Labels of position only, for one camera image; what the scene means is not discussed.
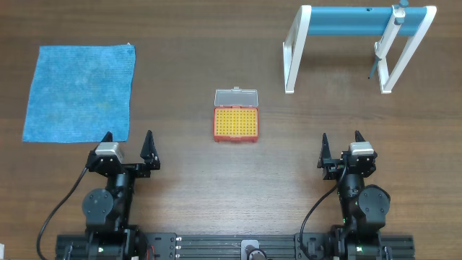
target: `transparent lid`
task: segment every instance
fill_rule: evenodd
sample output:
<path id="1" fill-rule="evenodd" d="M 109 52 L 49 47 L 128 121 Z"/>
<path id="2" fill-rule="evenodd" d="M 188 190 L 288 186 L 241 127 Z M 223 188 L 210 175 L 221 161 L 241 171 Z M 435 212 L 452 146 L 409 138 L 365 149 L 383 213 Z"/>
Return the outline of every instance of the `transparent lid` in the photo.
<path id="1" fill-rule="evenodd" d="M 240 105 L 258 107 L 258 93 L 256 90 L 242 90 L 234 87 L 232 90 L 217 90 L 215 92 L 215 106 Z"/>

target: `blue horizontal beam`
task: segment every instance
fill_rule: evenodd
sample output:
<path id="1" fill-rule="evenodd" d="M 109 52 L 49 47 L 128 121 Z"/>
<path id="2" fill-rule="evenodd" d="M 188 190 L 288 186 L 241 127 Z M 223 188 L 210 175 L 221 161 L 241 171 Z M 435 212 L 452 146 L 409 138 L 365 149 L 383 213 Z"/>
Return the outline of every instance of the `blue horizontal beam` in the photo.
<path id="1" fill-rule="evenodd" d="M 407 7 L 398 35 L 415 35 L 426 7 Z M 392 7 L 312 6 L 308 35 L 383 35 Z"/>

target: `white metal frame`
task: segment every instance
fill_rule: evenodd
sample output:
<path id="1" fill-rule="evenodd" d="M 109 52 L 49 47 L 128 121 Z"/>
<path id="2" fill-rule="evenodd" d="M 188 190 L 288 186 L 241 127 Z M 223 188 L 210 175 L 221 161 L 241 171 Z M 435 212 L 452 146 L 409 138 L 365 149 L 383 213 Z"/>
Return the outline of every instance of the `white metal frame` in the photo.
<path id="1" fill-rule="evenodd" d="M 397 10 L 393 8 L 393 13 L 388 21 L 387 28 L 385 29 L 382 38 L 379 42 L 374 44 L 375 54 L 381 59 L 378 62 L 378 73 L 382 94 L 391 93 L 396 81 L 401 76 L 401 73 L 403 73 L 404 68 L 406 68 L 406 65 L 432 24 L 437 11 L 436 6 L 426 6 L 426 8 L 427 14 L 425 15 L 425 18 L 420 23 L 416 34 L 408 38 L 406 46 L 404 47 L 404 50 L 390 75 L 388 75 L 386 54 L 390 50 L 391 44 L 401 27 L 400 25 L 395 25 L 395 18 L 405 16 L 402 9 Z M 301 6 L 295 16 L 289 34 L 283 43 L 284 88 L 286 94 L 294 92 L 295 80 L 297 78 L 300 60 L 302 58 L 303 47 L 305 46 L 305 40 L 308 36 L 310 18 L 311 6 Z"/>

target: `white bracket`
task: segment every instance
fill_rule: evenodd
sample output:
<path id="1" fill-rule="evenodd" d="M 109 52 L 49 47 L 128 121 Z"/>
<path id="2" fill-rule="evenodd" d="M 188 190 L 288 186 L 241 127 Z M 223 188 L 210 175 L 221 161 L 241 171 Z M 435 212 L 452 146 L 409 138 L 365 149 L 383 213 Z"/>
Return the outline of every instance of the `white bracket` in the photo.
<path id="1" fill-rule="evenodd" d="M 383 52 L 380 49 L 382 41 L 380 43 L 374 44 L 376 55 L 383 54 L 382 60 L 378 62 L 378 75 L 379 75 L 379 80 L 380 80 L 380 91 L 382 92 L 382 94 L 391 93 L 391 90 L 395 86 L 396 81 L 398 81 L 398 78 L 401 76 L 401 73 L 403 73 L 404 68 L 406 68 L 406 65 L 408 64 L 412 55 L 414 54 L 420 42 L 424 38 L 425 33 L 427 33 L 428 28 L 432 24 L 433 19 L 435 18 L 435 15 L 436 15 L 436 6 L 426 6 L 426 8 L 427 8 L 427 14 L 425 15 L 424 19 L 420 23 L 419 28 L 417 28 L 416 34 L 408 38 L 406 42 L 406 46 L 404 46 L 404 50 L 401 53 L 401 56 L 399 57 L 399 60 L 396 63 L 395 68 L 393 69 L 390 75 L 388 75 L 388 66 L 387 66 L 387 60 L 385 57 L 390 47 L 388 47 L 388 49 L 386 49 L 386 51 Z M 387 33 L 387 30 L 390 27 L 390 22 L 387 25 L 387 29 L 385 29 L 385 33 L 382 39 L 384 39 Z"/>
<path id="2" fill-rule="evenodd" d="M 282 43 L 284 55 L 284 86 L 286 94 L 293 93 L 298 67 L 302 59 L 303 47 L 310 25 L 311 6 L 304 5 L 298 9 L 286 40 Z"/>

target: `blue cloth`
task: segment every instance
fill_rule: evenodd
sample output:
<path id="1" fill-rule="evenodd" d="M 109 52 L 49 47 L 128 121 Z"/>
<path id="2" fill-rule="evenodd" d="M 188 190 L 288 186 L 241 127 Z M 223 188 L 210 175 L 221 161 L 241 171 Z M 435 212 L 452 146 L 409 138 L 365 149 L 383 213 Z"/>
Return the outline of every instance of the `blue cloth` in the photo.
<path id="1" fill-rule="evenodd" d="M 135 59 L 133 45 L 40 47 L 22 140 L 126 141 Z"/>

